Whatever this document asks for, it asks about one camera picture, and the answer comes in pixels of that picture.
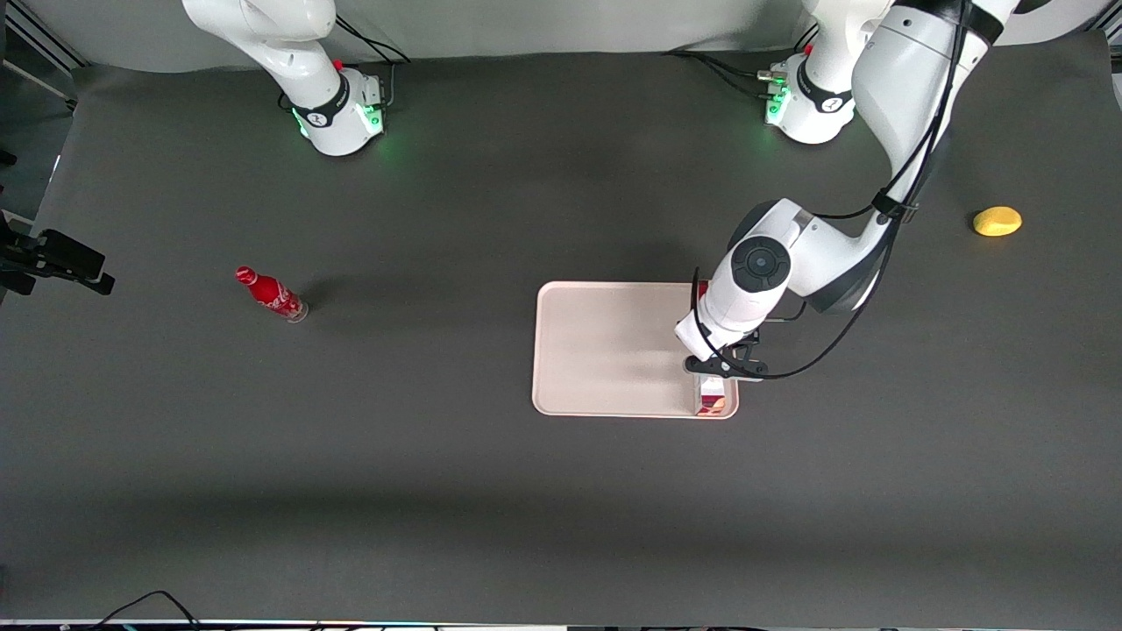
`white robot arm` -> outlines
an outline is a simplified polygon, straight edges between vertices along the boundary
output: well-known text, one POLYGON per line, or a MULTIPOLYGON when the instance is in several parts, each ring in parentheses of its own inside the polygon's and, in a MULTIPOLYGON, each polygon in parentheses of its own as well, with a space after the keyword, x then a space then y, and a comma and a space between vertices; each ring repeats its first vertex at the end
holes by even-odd
POLYGON ((752 333, 784 289, 822 313, 853 312, 864 304, 881 271, 877 262, 913 203, 925 153, 938 143, 958 89, 1001 34, 1017 3, 899 0, 892 7, 857 61, 853 95, 896 176, 876 195, 868 221, 856 237, 791 200, 752 209, 734 232, 697 309, 674 328, 695 357, 707 362, 714 349, 752 333), (963 6, 967 9, 960 20, 963 6), (958 63, 948 84, 955 57, 958 63))
POLYGON ((802 0, 818 24, 813 53, 795 52, 757 77, 772 98, 764 122, 808 145, 830 140, 853 120, 853 68, 892 0, 802 0))
POLYGON ((357 152, 381 134, 376 77, 337 68, 316 39, 335 24, 334 0, 183 0, 195 26, 226 39, 273 75, 301 132, 330 156, 357 152))

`tray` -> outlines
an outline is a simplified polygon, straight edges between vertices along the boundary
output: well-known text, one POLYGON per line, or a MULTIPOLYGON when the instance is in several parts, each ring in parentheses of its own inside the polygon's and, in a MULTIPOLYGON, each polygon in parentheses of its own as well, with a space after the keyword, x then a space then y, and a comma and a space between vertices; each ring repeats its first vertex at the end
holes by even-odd
POLYGON ((735 381, 725 381, 721 414, 696 414, 695 377, 682 368, 689 351, 674 337, 689 304, 689 283, 546 283, 537 292, 534 408, 563 417, 732 417, 735 381))

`gray table surface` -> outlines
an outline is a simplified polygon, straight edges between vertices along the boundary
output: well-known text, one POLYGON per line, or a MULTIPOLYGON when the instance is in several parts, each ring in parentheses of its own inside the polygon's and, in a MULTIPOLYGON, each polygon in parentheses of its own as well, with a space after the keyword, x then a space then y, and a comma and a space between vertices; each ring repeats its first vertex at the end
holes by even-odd
MULTIPOLYGON (((859 120, 798 146, 655 55, 421 62, 388 134, 329 159, 264 73, 79 80, 39 226, 118 285, 0 309, 6 616, 165 588, 211 619, 1122 624, 1101 34, 984 61, 863 321, 726 422, 536 413, 536 291, 687 281, 762 200, 859 208, 889 176, 859 120), (994 204, 1024 228, 972 234, 994 204), (243 264, 309 319, 255 305, 243 264)), ((769 327, 761 356, 842 323, 769 327)))

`yellow object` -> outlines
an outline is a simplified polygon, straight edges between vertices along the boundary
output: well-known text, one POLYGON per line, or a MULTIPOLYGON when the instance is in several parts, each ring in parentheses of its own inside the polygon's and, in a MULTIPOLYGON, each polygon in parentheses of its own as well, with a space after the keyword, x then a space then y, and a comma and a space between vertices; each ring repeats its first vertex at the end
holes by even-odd
POLYGON ((1021 227, 1021 213, 1008 205, 987 208, 974 216, 974 231, 983 237, 1004 237, 1021 227))

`coca-cola bottle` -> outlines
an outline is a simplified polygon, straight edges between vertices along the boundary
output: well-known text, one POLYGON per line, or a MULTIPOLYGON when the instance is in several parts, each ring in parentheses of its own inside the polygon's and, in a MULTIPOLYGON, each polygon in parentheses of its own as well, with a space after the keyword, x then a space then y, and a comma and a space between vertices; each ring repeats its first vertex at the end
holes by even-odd
POLYGON ((289 322, 300 322, 307 316, 307 305, 288 287, 273 276, 263 276, 249 267, 238 267, 238 282, 249 289, 249 293, 264 308, 284 316, 289 322))

